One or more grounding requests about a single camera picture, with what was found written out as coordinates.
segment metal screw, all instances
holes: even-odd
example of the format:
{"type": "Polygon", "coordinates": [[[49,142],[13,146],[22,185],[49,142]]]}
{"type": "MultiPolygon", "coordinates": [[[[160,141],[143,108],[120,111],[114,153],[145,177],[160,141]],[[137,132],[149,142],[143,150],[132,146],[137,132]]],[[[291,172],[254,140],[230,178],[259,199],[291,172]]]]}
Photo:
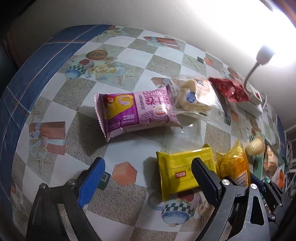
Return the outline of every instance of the metal screw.
{"type": "Polygon", "coordinates": [[[256,190],[256,189],[257,189],[257,185],[256,185],[256,184],[254,184],[254,183],[251,183],[251,185],[250,185],[250,186],[251,186],[251,188],[252,188],[252,189],[254,189],[254,190],[256,190]]]}
{"type": "Polygon", "coordinates": [[[75,184],[75,181],[75,179],[70,179],[69,181],[67,181],[67,184],[73,186],[75,184]]]}
{"type": "Polygon", "coordinates": [[[41,183],[40,185],[39,185],[39,188],[45,188],[46,187],[46,184],[45,183],[41,183]]]}
{"type": "Polygon", "coordinates": [[[225,186],[228,186],[230,184],[230,182],[227,180],[227,179],[223,179],[222,180],[222,183],[225,185],[225,186]]]}

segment white cable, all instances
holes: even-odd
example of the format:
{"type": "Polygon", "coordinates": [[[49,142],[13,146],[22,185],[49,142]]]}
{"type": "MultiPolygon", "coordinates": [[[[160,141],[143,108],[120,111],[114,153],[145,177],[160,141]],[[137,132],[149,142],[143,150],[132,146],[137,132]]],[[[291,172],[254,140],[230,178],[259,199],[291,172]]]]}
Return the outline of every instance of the white cable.
{"type": "Polygon", "coordinates": [[[255,71],[255,69],[256,69],[259,65],[260,65],[260,63],[259,63],[259,62],[256,62],[255,65],[254,65],[254,67],[250,70],[250,72],[248,73],[247,77],[246,77],[245,80],[244,80],[244,89],[245,89],[245,91],[247,92],[247,94],[249,94],[249,95],[250,95],[252,92],[249,91],[249,90],[247,89],[247,83],[248,83],[248,80],[249,80],[251,74],[255,71]]]}
{"type": "Polygon", "coordinates": [[[266,93],[263,93],[265,94],[265,100],[264,100],[264,104],[262,106],[262,109],[264,109],[264,107],[266,106],[266,103],[267,103],[267,94],[266,93]]]}

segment blue round sticker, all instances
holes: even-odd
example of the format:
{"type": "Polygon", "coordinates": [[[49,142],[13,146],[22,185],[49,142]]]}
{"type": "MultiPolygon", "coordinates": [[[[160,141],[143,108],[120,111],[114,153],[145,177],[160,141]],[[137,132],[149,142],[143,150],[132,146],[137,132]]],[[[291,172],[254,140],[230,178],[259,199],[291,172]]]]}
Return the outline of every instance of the blue round sticker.
{"type": "Polygon", "coordinates": [[[186,94],[186,100],[190,103],[193,103],[194,101],[196,101],[196,98],[195,98],[195,92],[188,92],[186,94]]]}

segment yellow snack package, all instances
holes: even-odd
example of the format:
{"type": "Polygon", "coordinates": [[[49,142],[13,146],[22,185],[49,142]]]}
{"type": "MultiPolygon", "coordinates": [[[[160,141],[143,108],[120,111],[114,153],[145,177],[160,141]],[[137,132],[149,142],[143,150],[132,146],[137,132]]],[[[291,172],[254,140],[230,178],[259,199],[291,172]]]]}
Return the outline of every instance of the yellow snack package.
{"type": "Polygon", "coordinates": [[[249,162],[240,140],[226,154],[216,152],[216,159],[218,165],[220,163],[221,178],[231,176],[240,186],[250,185],[249,162]]]}
{"type": "Polygon", "coordinates": [[[169,194],[178,193],[198,187],[198,183],[191,171],[191,162],[199,157],[209,170],[216,173],[212,149],[208,144],[204,148],[167,154],[156,152],[161,180],[162,201],[168,199],[169,194]]]}

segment printed gift box pattern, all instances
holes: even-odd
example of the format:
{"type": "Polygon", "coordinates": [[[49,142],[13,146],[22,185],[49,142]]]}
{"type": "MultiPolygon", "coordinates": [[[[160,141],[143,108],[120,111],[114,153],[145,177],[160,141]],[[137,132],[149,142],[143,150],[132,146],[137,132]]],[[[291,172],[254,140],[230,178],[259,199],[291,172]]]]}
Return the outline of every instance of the printed gift box pattern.
{"type": "Polygon", "coordinates": [[[178,46],[176,40],[174,39],[167,39],[167,38],[160,38],[160,37],[143,37],[148,45],[154,46],[154,47],[170,47],[173,49],[180,50],[180,47],[178,46]]]}
{"type": "Polygon", "coordinates": [[[112,178],[121,186],[136,183],[137,170],[128,162],[116,164],[113,169],[112,178]]]}
{"type": "Polygon", "coordinates": [[[44,152],[65,155],[65,122],[31,123],[29,150],[34,157],[44,152]]]}

